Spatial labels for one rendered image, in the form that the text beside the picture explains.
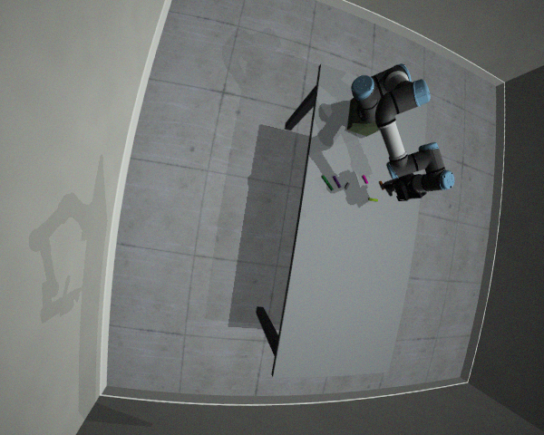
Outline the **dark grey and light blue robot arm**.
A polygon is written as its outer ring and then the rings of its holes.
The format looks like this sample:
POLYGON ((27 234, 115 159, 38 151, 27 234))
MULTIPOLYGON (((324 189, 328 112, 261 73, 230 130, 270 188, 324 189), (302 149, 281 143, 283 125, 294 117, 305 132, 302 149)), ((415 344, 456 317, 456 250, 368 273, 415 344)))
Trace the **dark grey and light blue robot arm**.
POLYGON ((454 176, 445 170, 437 143, 422 145, 419 151, 407 155, 395 123, 395 115, 420 107, 431 99, 424 80, 412 82, 407 67, 401 63, 372 77, 357 77, 351 90, 359 119, 376 122, 382 133, 390 160, 386 167, 392 179, 400 178, 408 185, 414 172, 425 169, 426 174, 413 180, 416 191, 446 190, 453 186, 454 176))

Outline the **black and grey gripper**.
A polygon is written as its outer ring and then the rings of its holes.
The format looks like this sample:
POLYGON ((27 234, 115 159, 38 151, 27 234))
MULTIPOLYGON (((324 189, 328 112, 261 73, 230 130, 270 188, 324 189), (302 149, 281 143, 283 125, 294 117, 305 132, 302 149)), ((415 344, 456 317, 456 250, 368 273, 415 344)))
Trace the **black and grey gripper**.
POLYGON ((404 201, 409 200, 410 198, 422 198, 424 195, 426 195, 426 192, 418 192, 415 190, 413 186, 413 180, 416 176, 421 174, 413 175, 410 184, 406 185, 400 178, 398 179, 391 179, 383 183, 380 187, 382 189, 386 189, 389 196, 393 195, 393 191, 397 194, 398 201, 401 201, 400 199, 404 199, 404 201))

